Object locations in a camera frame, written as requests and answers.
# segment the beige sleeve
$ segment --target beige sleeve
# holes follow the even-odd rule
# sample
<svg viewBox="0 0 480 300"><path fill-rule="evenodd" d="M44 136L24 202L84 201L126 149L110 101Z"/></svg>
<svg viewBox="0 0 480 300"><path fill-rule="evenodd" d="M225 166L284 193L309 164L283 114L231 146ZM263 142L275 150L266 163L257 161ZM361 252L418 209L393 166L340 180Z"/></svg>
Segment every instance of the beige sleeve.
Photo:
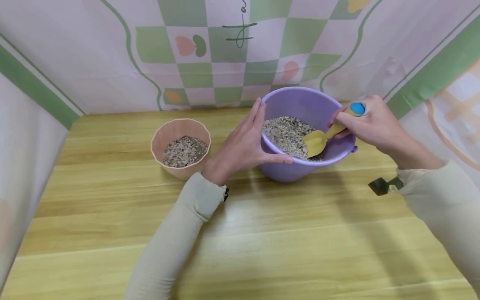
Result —
<svg viewBox="0 0 480 300"><path fill-rule="evenodd" d="M200 228L223 202L225 191L226 186L218 187L200 173L187 181L137 261L123 299L169 299Z"/></svg>
<svg viewBox="0 0 480 300"><path fill-rule="evenodd" d="M445 247L480 299L480 191L454 162L438 170L398 170L399 191Z"/></svg>

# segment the plant pot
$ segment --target plant pot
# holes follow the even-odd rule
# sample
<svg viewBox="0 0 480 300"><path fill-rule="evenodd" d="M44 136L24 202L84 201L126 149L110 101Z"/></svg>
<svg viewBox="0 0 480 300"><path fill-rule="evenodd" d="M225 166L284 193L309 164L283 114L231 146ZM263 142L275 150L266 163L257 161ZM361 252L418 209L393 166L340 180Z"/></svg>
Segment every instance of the plant pot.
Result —
<svg viewBox="0 0 480 300"><path fill-rule="evenodd" d="M207 152L196 163L182 168L166 166L163 163L165 150L175 139L183 136L196 137L207 144ZM205 125L193 119L175 119L162 125L156 132L151 141L152 154L163 169L178 179L188 180L194 173L201 171L205 163L210 158L210 146L212 139Z"/></svg>

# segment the wooden table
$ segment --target wooden table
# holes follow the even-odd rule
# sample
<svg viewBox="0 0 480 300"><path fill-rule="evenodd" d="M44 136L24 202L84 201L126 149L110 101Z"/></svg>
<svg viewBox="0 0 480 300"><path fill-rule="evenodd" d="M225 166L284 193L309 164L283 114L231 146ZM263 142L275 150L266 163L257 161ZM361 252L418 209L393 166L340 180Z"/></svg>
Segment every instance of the wooden table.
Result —
<svg viewBox="0 0 480 300"><path fill-rule="evenodd" d="M243 108L91 115L68 135L3 300L121 299L142 249L183 182L153 160L168 120L203 122L213 152ZM367 184L395 165L374 147L293 184L235 175L178 280L178 299L474 299L399 195Z"/></svg>

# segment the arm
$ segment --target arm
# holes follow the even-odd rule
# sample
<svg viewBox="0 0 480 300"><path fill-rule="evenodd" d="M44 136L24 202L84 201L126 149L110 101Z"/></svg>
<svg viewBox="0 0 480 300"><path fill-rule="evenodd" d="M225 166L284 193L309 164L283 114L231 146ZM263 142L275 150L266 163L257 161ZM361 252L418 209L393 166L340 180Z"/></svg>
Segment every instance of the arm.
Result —
<svg viewBox="0 0 480 300"><path fill-rule="evenodd" d="M453 263L480 299L480 192L453 162L445 164L410 137L378 96L359 101L365 114L353 117L339 109L330 120L389 155L404 183L399 191L412 212L445 247Z"/></svg>
<svg viewBox="0 0 480 300"><path fill-rule="evenodd" d="M204 222L223 202L219 187L195 173L145 247L133 270L125 300L166 300Z"/></svg>
<svg viewBox="0 0 480 300"><path fill-rule="evenodd" d="M480 299L480 192L454 162L442 163L428 150L393 155L404 183L399 192L430 229Z"/></svg>
<svg viewBox="0 0 480 300"><path fill-rule="evenodd" d="M220 149L183 186L180 196L140 256L124 300L166 300L192 250L200 228L224 200L227 179L260 163L292 163L283 154L267 154L260 146L265 104L257 99L248 116Z"/></svg>

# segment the wrist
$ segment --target wrist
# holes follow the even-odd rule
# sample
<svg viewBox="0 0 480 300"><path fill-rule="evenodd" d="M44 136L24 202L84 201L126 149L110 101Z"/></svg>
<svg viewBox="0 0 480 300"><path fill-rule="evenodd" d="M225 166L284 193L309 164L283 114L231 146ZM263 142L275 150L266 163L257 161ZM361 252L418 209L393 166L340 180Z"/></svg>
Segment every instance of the wrist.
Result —
<svg viewBox="0 0 480 300"><path fill-rule="evenodd" d="M399 169L433 170L444 165L441 159L411 137L385 153L395 161Z"/></svg>
<svg viewBox="0 0 480 300"><path fill-rule="evenodd" d="M202 176L218 186L223 186L230 177L229 168L221 160L209 159L202 170Z"/></svg>

